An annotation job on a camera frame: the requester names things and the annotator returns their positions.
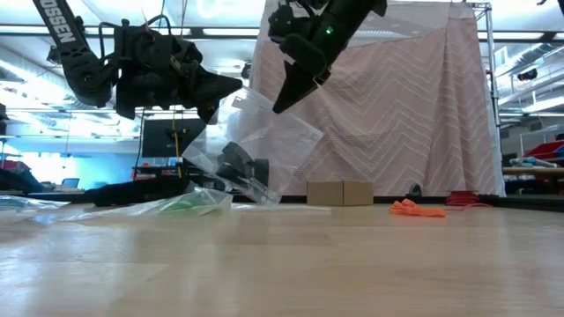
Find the computer screen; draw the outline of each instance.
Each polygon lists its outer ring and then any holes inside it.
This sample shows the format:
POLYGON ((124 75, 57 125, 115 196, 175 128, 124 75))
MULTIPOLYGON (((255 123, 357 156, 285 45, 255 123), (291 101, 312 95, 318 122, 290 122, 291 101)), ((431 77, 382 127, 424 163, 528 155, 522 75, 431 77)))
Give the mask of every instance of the computer screen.
MULTIPOLYGON (((179 153, 184 150, 205 130, 205 122, 200 119, 180 119, 174 121, 178 131, 179 153)), ((172 120, 146 120, 143 127, 143 158, 174 158, 176 149, 172 136, 172 120)))

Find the cardboard box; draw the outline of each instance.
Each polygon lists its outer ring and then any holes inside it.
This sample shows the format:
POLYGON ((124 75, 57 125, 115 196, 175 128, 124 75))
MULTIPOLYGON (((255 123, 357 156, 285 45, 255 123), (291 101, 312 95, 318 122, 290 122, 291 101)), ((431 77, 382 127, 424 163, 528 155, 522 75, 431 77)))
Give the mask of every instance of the cardboard box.
POLYGON ((308 204, 317 206, 369 206, 374 186, 368 181, 311 181, 308 204))

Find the red object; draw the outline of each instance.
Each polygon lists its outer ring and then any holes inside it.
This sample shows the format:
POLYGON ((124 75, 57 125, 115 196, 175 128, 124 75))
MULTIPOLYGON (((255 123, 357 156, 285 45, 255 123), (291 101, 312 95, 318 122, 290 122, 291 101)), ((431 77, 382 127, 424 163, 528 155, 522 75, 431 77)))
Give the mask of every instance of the red object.
POLYGON ((564 141, 541 144, 536 148, 526 152, 524 157, 537 159, 555 159, 556 151, 562 146, 564 146, 564 141))
POLYGON ((491 205, 480 203, 478 195, 470 190, 455 190, 450 192, 446 205, 463 207, 458 210, 465 210, 470 207, 492 207, 491 205))
POLYGON ((12 160, 9 160, 9 159, 6 159, 4 162, 2 160, 0 160, 0 167, 2 167, 2 166, 6 170, 9 170, 9 169, 20 169, 20 170, 27 170, 27 171, 31 170, 31 168, 29 168, 29 166, 27 166, 26 163, 16 162, 16 161, 12 161, 12 160))
POLYGON ((447 211, 440 208, 421 208, 411 200, 404 199, 401 203, 395 202, 390 207, 390 214, 418 217, 446 217, 447 211))

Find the metal pole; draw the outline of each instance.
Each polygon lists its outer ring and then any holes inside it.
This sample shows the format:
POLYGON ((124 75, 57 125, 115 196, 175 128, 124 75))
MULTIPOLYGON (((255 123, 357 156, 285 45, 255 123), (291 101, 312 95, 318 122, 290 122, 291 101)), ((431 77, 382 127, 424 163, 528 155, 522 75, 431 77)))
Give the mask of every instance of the metal pole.
POLYGON ((524 149, 524 146, 523 146, 523 134, 519 135, 519 141, 520 141, 520 144, 521 144, 521 157, 523 157, 523 155, 525 155, 525 149, 524 149))
POLYGON ((493 106, 493 118, 495 120, 495 128, 497 129, 497 141, 500 145, 501 150, 501 120, 500 120, 500 108, 498 105, 498 94, 497 94, 497 80, 495 78, 495 59, 494 59, 494 27, 492 22, 492 4, 488 4, 486 7, 486 30, 487 30, 487 50, 488 59, 490 64, 490 84, 492 86, 490 93, 492 97, 493 106))

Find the red cable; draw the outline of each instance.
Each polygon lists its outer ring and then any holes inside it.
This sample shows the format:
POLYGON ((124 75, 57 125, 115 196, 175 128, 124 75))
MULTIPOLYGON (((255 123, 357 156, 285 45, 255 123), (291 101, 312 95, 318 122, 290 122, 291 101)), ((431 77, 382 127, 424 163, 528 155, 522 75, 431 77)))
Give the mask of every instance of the red cable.
POLYGON ((485 203, 479 202, 478 195, 471 191, 452 191, 447 198, 447 206, 458 206, 463 207, 462 209, 450 209, 450 210, 465 210, 470 207, 492 207, 485 203))

